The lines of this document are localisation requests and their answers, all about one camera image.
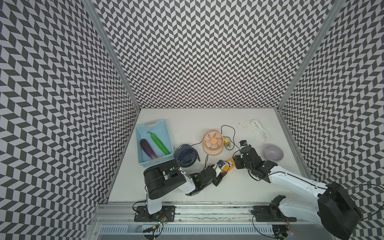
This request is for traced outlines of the orange power strip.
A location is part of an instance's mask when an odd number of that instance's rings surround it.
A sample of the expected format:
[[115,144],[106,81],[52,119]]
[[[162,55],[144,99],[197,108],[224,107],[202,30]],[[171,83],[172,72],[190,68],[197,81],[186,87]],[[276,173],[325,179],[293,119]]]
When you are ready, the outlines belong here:
[[233,158],[227,160],[227,161],[224,161],[224,167],[222,168],[222,171],[223,172],[229,172],[231,171],[233,168],[236,167],[236,164],[235,164],[235,161],[233,160]]

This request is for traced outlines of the yellow green plug adapter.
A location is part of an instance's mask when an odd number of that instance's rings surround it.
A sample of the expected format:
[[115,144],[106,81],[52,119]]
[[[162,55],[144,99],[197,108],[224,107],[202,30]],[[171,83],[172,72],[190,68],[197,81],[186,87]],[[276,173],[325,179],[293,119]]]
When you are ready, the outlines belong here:
[[228,139],[228,138],[224,138],[224,143],[225,143],[225,146],[226,146],[227,148],[229,148],[229,147],[231,146],[231,140]]

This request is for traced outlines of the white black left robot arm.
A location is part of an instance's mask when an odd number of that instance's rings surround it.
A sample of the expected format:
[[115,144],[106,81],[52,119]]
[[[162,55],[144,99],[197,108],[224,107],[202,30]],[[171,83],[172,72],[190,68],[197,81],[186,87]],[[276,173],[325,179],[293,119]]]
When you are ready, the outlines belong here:
[[162,198],[176,189],[186,196],[194,196],[211,184],[218,186],[233,166],[227,161],[218,161],[199,173],[187,174],[177,160],[171,160],[147,168],[144,179],[149,215],[161,212]]

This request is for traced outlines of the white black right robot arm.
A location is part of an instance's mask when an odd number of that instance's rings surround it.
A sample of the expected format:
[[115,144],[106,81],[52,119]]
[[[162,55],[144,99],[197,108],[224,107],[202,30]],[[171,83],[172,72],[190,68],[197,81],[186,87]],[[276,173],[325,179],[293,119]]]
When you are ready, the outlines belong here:
[[347,190],[335,182],[324,184],[291,173],[277,163],[263,161],[252,146],[233,156],[238,170],[246,169],[251,178],[281,186],[303,198],[305,202],[288,200],[278,195],[267,206],[268,220],[300,219],[323,226],[340,240],[348,240],[362,213]]

